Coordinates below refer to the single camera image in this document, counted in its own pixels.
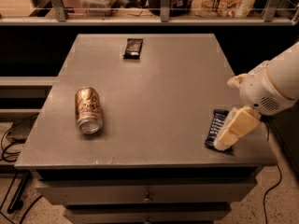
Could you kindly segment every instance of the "gray tabletop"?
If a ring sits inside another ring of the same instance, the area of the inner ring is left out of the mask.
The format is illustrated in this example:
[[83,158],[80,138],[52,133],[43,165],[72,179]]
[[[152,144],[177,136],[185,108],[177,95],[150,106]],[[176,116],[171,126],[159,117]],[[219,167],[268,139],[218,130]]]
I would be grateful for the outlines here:
[[[143,38],[140,60],[124,60]],[[20,169],[274,165],[259,126],[222,153],[205,147],[215,108],[242,106],[214,35],[79,35],[23,147]],[[100,95],[101,132],[75,127],[75,94]]]

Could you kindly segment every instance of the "table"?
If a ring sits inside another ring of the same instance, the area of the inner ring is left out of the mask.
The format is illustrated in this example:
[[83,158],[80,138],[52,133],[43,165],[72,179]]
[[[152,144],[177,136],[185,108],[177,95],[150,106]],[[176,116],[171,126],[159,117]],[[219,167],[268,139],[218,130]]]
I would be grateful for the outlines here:
[[[139,60],[123,59],[142,38]],[[259,126],[233,151],[205,147],[213,110],[242,106],[212,34],[78,35],[16,163],[73,223],[223,218],[277,160]],[[75,94],[95,88],[104,128],[75,127]]]

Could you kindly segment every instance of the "floor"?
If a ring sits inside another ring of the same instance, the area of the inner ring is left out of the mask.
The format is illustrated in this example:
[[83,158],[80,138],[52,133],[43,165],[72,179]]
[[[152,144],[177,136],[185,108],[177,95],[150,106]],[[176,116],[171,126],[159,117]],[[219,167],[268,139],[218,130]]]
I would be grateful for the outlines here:
[[[3,132],[9,124],[1,124],[0,132]],[[298,223],[299,219],[299,180],[290,166],[286,156],[281,150],[281,146],[276,137],[270,132],[269,145],[278,158],[278,165],[282,173],[281,183],[270,192],[265,199],[265,209],[269,224]],[[276,166],[265,167],[258,175],[258,185],[242,200],[242,202],[231,203],[232,212],[224,219],[217,220],[214,224],[235,224],[235,223],[265,223],[265,213],[263,210],[263,196],[279,181],[279,170]],[[13,175],[0,174],[0,202],[7,193],[8,187],[13,179]],[[22,195],[23,208],[13,214],[7,213],[7,207],[12,199],[14,190],[20,183],[19,175],[12,186],[11,192],[7,196],[1,211],[11,220],[8,221],[0,216],[1,224],[19,224],[28,206],[39,196],[35,190],[35,181],[31,179]],[[70,224],[63,217],[64,208],[53,206],[44,198],[41,198],[28,212],[22,224]]]

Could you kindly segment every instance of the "gold can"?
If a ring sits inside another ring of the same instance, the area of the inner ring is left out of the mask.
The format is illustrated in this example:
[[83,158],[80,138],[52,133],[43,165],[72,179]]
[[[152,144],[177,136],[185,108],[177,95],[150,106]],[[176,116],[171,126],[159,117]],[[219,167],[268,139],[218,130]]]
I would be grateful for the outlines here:
[[103,127],[99,94],[91,87],[83,87],[76,93],[76,127],[83,133],[96,133]]

